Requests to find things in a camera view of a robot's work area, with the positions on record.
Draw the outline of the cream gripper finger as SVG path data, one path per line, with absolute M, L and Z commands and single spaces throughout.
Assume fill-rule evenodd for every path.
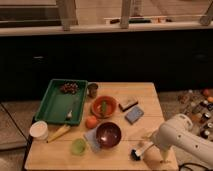
M 161 154 L 161 157 L 162 157 L 162 160 L 161 162 L 162 163 L 167 163 L 168 162 L 168 155 L 169 155 L 169 150 L 160 150 L 160 154 Z

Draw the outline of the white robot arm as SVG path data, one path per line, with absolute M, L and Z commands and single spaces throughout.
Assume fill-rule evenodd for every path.
M 177 114 L 152 133 L 151 141 L 163 151 L 176 146 L 213 167 L 213 142 L 192 134 L 192 127 L 193 123 L 188 116 Z

